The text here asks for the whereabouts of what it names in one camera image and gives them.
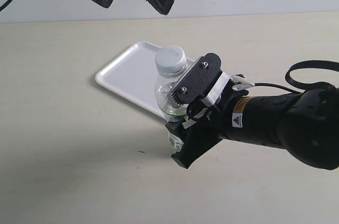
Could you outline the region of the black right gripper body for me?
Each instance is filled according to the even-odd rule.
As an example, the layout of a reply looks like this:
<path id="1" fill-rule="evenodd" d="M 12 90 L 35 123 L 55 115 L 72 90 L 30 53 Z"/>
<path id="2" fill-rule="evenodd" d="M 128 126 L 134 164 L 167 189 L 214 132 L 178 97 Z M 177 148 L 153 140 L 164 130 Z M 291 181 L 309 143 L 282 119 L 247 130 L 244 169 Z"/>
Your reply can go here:
<path id="1" fill-rule="evenodd" d="M 171 155 L 180 167 L 189 168 L 212 147 L 223 139 L 230 138 L 226 135 L 226 130 L 230 130 L 231 122 L 226 120 L 232 118 L 236 101 L 248 94 L 248 84 L 244 75 L 233 75 L 213 106 L 206 107 L 201 101 L 189 104 L 188 119 L 183 125 L 189 130 L 190 137 Z"/>

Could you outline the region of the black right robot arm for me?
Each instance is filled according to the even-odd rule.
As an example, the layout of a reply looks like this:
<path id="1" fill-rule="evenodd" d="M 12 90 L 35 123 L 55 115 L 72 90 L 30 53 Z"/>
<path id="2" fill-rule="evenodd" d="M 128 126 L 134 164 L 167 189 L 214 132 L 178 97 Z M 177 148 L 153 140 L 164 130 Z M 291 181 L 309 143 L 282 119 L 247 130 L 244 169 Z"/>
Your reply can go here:
<path id="1" fill-rule="evenodd" d="M 284 149 L 314 168 L 338 168 L 338 88 L 318 82 L 289 94 L 249 96 L 252 86 L 241 74 L 199 82 L 186 76 L 175 84 L 169 99 L 186 107 L 186 117 L 166 124 L 183 141 L 172 159 L 188 168 L 222 140 L 231 140 Z"/>

